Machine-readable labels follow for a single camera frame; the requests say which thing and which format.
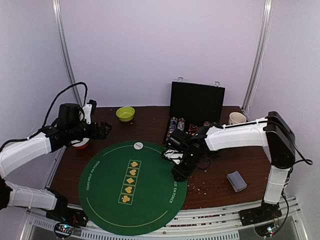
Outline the white dealer button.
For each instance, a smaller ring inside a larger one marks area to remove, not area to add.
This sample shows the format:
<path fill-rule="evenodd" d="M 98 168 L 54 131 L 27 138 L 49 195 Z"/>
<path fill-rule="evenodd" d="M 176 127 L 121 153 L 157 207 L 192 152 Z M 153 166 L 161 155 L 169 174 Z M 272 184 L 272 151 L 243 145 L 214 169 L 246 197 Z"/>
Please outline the white dealer button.
<path fill-rule="evenodd" d="M 133 147 L 135 150 L 142 150 L 144 147 L 144 144 L 142 142 L 135 142 Z"/>

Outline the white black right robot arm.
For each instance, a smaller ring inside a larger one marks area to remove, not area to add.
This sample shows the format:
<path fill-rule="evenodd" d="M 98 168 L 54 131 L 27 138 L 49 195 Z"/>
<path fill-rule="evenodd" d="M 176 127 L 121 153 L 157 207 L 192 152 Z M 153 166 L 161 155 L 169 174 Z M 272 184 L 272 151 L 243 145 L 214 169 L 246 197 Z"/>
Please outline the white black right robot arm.
<path fill-rule="evenodd" d="M 171 170 L 177 182 L 185 181 L 196 169 L 200 157 L 208 152 L 227 150 L 241 157 L 268 150 L 270 170 L 262 206 L 256 210 L 259 220 L 268 220 L 275 212 L 296 162 L 295 135 L 276 111 L 253 121 L 204 125 L 191 135 L 175 129 L 167 140 L 163 158 L 175 163 Z"/>

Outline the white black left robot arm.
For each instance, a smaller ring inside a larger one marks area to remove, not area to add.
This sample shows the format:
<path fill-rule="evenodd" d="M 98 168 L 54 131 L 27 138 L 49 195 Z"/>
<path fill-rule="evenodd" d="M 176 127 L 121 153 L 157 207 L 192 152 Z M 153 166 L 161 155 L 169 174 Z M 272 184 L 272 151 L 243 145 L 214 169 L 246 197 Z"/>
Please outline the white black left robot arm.
<path fill-rule="evenodd" d="M 105 121 L 92 121 L 97 103 L 61 104 L 56 120 L 32 135 L 8 140 L 0 148 L 0 208 L 22 207 L 49 211 L 61 222 L 72 218 L 68 200 L 45 188 L 53 158 L 66 147 L 85 148 L 90 140 L 104 140 L 112 129 Z"/>

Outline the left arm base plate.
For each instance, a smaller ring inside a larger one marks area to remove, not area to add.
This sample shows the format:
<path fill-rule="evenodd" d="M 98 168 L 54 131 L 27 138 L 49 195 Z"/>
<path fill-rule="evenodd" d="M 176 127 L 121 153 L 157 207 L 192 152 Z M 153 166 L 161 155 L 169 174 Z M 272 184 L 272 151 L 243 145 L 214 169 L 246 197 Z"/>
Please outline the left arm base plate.
<path fill-rule="evenodd" d="M 57 211 L 54 210 L 45 210 L 46 217 L 58 222 L 62 222 L 72 227 L 86 227 L 88 223 L 88 216 L 85 214 L 83 210 L 70 208 L 66 209 L 66 213 L 59 214 Z"/>

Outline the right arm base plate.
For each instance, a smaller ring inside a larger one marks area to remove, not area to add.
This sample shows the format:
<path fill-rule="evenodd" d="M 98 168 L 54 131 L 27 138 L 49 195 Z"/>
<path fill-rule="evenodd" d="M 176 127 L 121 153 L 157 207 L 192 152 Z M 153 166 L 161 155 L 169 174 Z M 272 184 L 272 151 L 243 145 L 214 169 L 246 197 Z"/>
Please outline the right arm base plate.
<path fill-rule="evenodd" d="M 276 206 L 259 206 L 239 211 L 242 226 L 249 226 L 281 217 L 282 211 Z"/>

